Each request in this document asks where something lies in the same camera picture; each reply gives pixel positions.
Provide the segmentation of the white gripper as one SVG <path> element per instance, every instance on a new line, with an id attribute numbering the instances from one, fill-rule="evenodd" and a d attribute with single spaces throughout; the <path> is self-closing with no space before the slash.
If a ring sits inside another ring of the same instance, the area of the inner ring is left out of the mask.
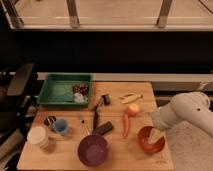
<path id="1" fill-rule="evenodd" d="M 173 111 L 168 105 L 165 105 L 155 109 L 150 116 L 155 128 L 151 129 L 148 143 L 154 144 L 164 136 L 164 130 L 172 127 Z"/>

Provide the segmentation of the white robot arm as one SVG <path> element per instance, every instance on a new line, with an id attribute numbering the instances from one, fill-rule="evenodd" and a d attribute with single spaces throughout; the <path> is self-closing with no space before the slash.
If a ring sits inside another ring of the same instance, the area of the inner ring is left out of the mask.
<path id="1" fill-rule="evenodd" d="M 213 112 L 209 107 L 210 99 L 202 92 L 175 95 L 168 104 L 158 107 L 150 113 L 153 128 L 148 143 L 156 143 L 167 129 L 182 121 L 197 126 L 213 137 Z"/>

